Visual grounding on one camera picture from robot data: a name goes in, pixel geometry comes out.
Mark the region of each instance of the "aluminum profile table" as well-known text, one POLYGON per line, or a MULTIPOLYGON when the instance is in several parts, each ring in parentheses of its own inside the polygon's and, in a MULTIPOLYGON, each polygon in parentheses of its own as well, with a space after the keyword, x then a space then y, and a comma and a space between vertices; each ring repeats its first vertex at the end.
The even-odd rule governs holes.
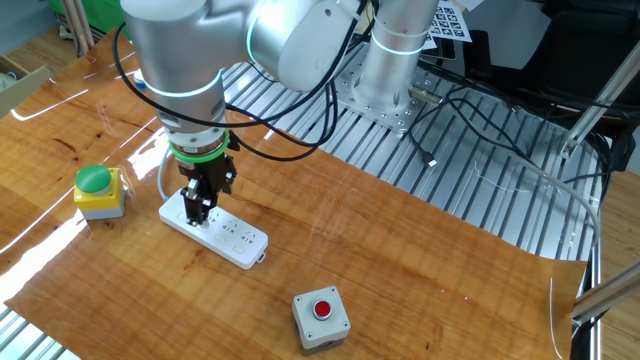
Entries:
MULTIPOLYGON (((440 96, 455 86, 435 75, 424 75, 427 81, 421 86, 440 96)), ((246 63, 225 69, 223 79, 229 103, 262 117, 275 114, 302 97, 267 81, 246 63)), ((321 93, 275 125, 303 140, 318 139, 325 109, 324 92, 321 93)), ((532 160, 551 175, 569 179, 600 171, 598 154, 586 143, 580 144, 569 160, 559 156, 567 134, 565 129, 525 111, 515 113, 499 99, 477 91, 463 90, 457 95, 477 105, 522 149, 530 151, 532 160)), ((462 112, 486 132, 500 138, 473 109, 463 106, 462 112)), ((538 175, 524 170, 496 147, 480 140, 451 109, 435 112, 414 129, 423 148, 438 161, 433 168, 422 163, 420 153, 407 134, 392 132, 342 107, 339 114, 336 133, 322 150, 523 250, 551 259, 588 259, 593 228, 582 206, 538 175)), ((600 178, 576 181, 573 188, 599 210, 600 178)), ((595 281, 600 278, 599 254, 596 251, 593 259, 591 275, 595 281)), ((1 359, 77 359, 35 326, 4 305, 0 306, 1 359)), ((599 345, 598 339, 599 331, 596 331, 591 338, 592 349, 599 345)))

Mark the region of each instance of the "green button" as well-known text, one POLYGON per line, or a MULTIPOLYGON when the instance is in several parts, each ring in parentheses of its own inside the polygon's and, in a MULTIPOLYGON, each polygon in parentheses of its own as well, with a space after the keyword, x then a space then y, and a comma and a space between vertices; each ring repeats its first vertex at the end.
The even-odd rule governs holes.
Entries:
POLYGON ((78 171, 76 186, 88 193, 98 192, 111 182, 111 172, 102 165, 89 165, 78 171))

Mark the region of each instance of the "green led ring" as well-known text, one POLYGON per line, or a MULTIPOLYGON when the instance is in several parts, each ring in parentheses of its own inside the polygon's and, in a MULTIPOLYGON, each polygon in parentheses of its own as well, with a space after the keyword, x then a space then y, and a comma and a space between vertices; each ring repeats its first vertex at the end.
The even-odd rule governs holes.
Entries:
POLYGON ((180 161, 184 161, 186 163, 190 163, 190 164, 200 164, 200 163, 205 163, 213 159, 216 159, 218 158, 218 156, 224 154, 224 151, 227 150, 228 145, 229 145, 229 133, 226 131, 224 132, 224 142, 222 143, 222 146, 220 146, 218 150, 212 152, 211 154, 204 155, 204 156, 185 155, 184 153, 181 153, 180 151, 178 151, 175 148, 175 146, 173 146, 173 144, 169 142, 169 147, 171 148, 171 152, 173 152, 173 155, 176 157, 176 159, 180 161))

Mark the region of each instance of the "white power strip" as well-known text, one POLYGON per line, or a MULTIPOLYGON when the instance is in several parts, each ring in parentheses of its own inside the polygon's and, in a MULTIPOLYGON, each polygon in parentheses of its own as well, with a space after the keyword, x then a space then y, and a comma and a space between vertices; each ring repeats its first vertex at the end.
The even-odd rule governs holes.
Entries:
POLYGON ((187 224, 184 199, 178 190, 160 207, 160 219, 206 248, 248 270, 265 258, 267 234, 219 207, 211 209, 208 222, 187 224))

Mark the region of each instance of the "green object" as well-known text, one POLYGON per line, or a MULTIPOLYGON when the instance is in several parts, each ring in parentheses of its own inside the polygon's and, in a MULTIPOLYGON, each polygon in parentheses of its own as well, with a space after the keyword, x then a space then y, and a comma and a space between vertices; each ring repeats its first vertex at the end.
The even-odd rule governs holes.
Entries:
POLYGON ((111 171, 102 165, 89 165, 78 171, 76 186, 88 193, 103 190, 111 182, 111 171))
MULTIPOLYGON (((65 14, 60 0, 47 1, 54 12, 65 14)), ((124 22, 120 0, 82 0, 82 5, 89 25, 103 33, 108 33, 124 22)))
POLYGON ((222 146, 220 146, 220 148, 214 152, 212 152, 209 155, 205 155, 205 156, 190 156, 190 155, 185 155, 181 152, 179 152, 172 143, 169 143, 169 147, 171 147, 171 151, 173 152, 173 155, 175 155, 176 159, 180 160, 180 161, 184 161, 186 163, 190 163, 190 164, 200 164, 203 162, 207 162, 207 161, 211 161, 215 158, 217 158, 218 156, 224 154, 224 151, 227 150, 227 146, 229 145, 229 133, 228 132, 224 132, 224 142, 222 143, 222 146))

